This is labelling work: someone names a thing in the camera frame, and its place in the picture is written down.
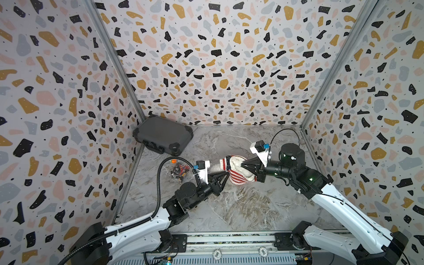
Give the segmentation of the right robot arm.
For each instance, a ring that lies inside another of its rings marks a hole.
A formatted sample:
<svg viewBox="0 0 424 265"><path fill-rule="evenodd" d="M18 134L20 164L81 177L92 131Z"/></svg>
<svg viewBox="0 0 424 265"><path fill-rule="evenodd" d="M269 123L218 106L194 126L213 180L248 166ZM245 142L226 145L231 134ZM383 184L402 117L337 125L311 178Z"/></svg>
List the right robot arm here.
<svg viewBox="0 0 424 265"><path fill-rule="evenodd" d="M346 199L319 171L306 166L305 152L294 143L280 148L278 160L271 159L271 147L263 141L251 144L254 159L242 163L259 182L266 177L287 180L298 193L318 204L336 218L350 236L332 233L302 221L290 240L299 250L320 248L357 265L396 265L405 258L408 238L377 224Z"/></svg>

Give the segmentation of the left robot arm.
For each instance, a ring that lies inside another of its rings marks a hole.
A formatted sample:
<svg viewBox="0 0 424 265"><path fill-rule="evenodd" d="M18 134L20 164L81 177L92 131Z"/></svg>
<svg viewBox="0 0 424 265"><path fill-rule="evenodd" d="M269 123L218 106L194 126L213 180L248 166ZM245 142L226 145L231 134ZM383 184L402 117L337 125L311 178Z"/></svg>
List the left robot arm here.
<svg viewBox="0 0 424 265"><path fill-rule="evenodd" d="M134 254L167 250L173 240L170 227L187 219L188 211L210 195L219 196L229 177L229 172L221 171L209 174L209 182L199 186L193 182L183 183L156 214L107 227L101 223L89 226L60 264L107 265Z"/></svg>

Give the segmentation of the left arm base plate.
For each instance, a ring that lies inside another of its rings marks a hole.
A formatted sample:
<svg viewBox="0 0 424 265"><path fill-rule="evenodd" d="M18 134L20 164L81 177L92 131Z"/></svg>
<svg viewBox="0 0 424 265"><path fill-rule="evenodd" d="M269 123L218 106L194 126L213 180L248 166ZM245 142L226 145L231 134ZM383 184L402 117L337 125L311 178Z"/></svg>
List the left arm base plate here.
<svg viewBox="0 0 424 265"><path fill-rule="evenodd" d="M169 254L169 253L185 253L187 250L188 235L187 234L171 234L165 242L161 241L159 247L148 254Z"/></svg>

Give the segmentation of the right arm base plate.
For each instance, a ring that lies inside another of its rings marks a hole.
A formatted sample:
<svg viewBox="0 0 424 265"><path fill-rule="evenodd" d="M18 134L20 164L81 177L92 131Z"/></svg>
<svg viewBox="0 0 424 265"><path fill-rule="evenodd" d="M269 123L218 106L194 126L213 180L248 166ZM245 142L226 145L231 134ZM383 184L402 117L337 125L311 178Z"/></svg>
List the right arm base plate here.
<svg viewBox="0 0 424 265"><path fill-rule="evenodd" d="M312 223L301 221L294 230L285 233L275 233L273 246L278 251L310 251L320 250L319 247L310 246L304 238L305 230L309 228Z"/></svg>

